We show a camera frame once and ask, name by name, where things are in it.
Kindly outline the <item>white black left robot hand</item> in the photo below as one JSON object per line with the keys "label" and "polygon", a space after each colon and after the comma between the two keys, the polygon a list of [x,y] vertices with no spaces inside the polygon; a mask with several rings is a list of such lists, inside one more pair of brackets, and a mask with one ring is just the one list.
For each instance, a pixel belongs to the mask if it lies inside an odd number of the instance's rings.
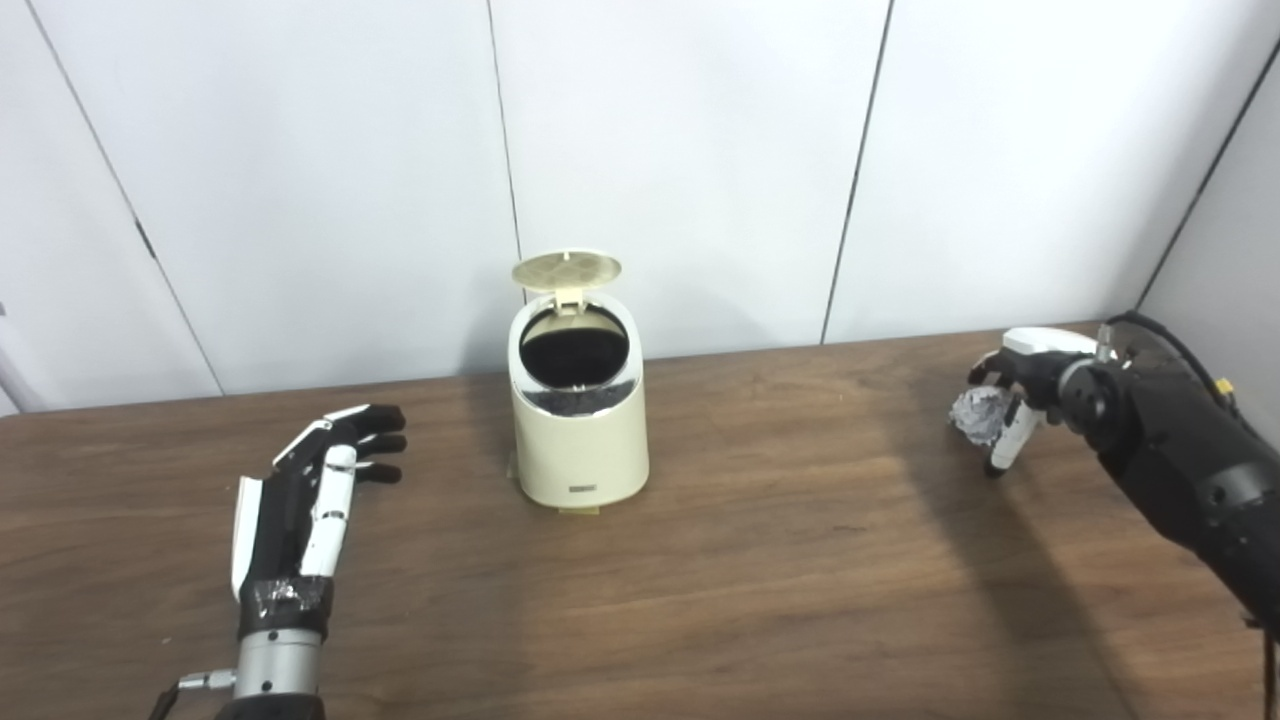
{"label": "white black left robot hand", "polygon": [[356,486],[401,480],[399,468],[376,459],[406,450],[404,428],[396,405],[329,413],[273,459],[266,478],[239,479],[230,568],[238,639],[289,630],[326,639]]}

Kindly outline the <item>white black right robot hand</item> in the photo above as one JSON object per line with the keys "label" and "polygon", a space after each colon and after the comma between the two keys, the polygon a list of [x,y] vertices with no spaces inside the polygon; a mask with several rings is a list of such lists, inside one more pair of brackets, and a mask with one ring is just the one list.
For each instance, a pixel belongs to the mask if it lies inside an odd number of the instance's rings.
{"label": "white black right robot hand", "polygon": [[1059,382],[1070,365],[1093,357],[1096,350],[1094,340],[1073,331],[1018,327],[1005,331],[1000,347],[974,364],[966,375],[969,386],[1011,395],[986,455],[987,477],[1002,477],[1034,432],[1057,420]]}

